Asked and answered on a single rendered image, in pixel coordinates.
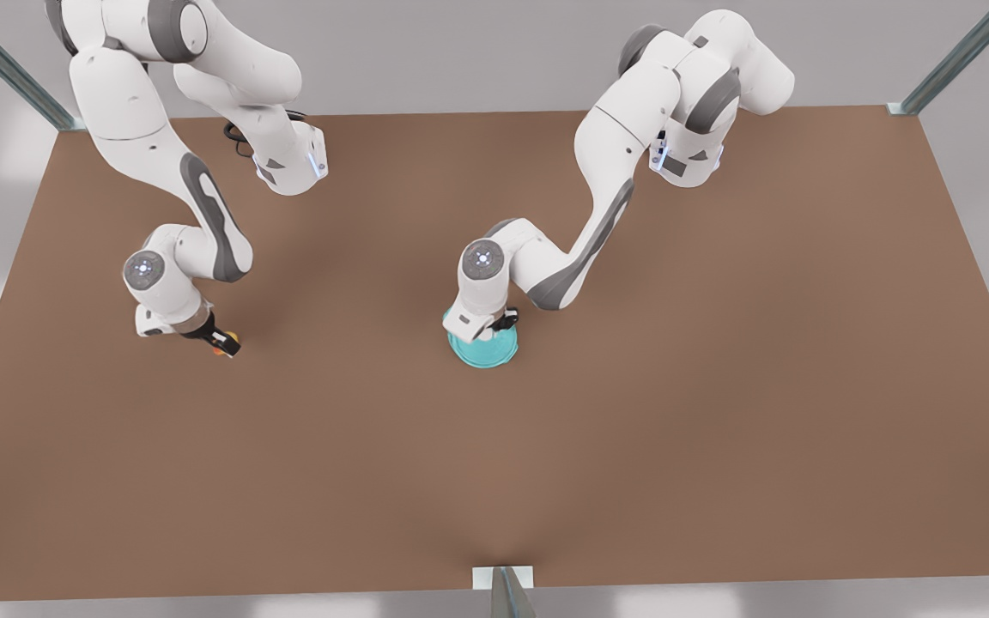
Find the silver frame post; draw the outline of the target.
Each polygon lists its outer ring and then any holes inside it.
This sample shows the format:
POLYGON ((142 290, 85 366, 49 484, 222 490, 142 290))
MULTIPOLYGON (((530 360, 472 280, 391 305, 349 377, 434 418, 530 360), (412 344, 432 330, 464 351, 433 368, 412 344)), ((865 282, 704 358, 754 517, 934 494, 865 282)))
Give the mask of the silver frame post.
POLYGON ((72 116, 2 46, 0 46, 0 79, 11 86, 15 93, 59 132, 86 130, 82 118, 72 116))
POLYGON ((903 101, 887 103, 884 109, 892 117, 919 116, 987 46, 989 46, 989 11, 959 39, 953 50, 903 101))
POLYGON ((472 567, 472 590, 490 591, 490 618, 537 618, 532 588, 533 566, 472 567))

